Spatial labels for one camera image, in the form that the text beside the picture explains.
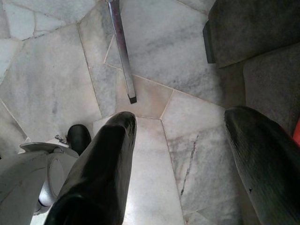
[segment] gray cushion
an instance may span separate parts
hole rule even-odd
[[[219,68],[300,42],[300,0],[217,0],[209,20]]]
[[[247,61],[244,78],[246,105],[291,135],[300,116],[300,43]]]

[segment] floor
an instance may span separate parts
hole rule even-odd
[[[137,116],[125,225],[241,225],[223,128],[243,82],[206,61],[214,0],[123,0],[137,103],[126,93],[104,0],[0,0],[0,155],[82,123]],[[41,225],[45,215],[31,224]]]

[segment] chrome leg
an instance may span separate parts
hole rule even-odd
[[[124,30],[122,25],[122,19],[120,13],[120,0],[107,0],[107,4],[112,19],[112,25],[113,25],[114,35],[117,41],[121,64],[123,67],[123,73],[124,73],[125,82],[127,86],[127,94],[130,103],[133,104],[136,103],[136,95],[135,95],[135,88],[133,85],[133,80],[131,75]]]

